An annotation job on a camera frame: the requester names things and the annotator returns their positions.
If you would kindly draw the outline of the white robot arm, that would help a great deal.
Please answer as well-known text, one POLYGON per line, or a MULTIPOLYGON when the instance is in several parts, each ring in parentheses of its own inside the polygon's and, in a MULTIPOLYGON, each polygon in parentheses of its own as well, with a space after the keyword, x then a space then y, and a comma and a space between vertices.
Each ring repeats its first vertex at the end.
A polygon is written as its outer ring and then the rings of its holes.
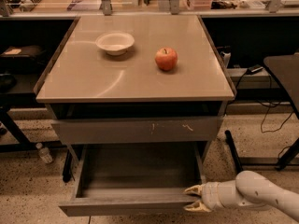
POLYGON ((207 182, 184 190, 199 197, 184 207, 189 212, 211 212, 221 208, 267 210, 274 207, 299 221, 299 194, 283 189, 252 171, 240 172, 234 180, 207 182))

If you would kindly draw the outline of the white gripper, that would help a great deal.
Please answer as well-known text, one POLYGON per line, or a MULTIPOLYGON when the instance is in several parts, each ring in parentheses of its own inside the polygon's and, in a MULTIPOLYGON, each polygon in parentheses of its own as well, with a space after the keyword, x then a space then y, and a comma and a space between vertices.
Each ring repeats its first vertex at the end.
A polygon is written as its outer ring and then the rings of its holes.
POLYGON ((188 204, 184 209, 188 212, 210 212, 221 208, 238 207, 240 194, 234 181, 207 182, 205 185, 194 185, 184 190, 187 195, 201 196, 202 201, 188 204))

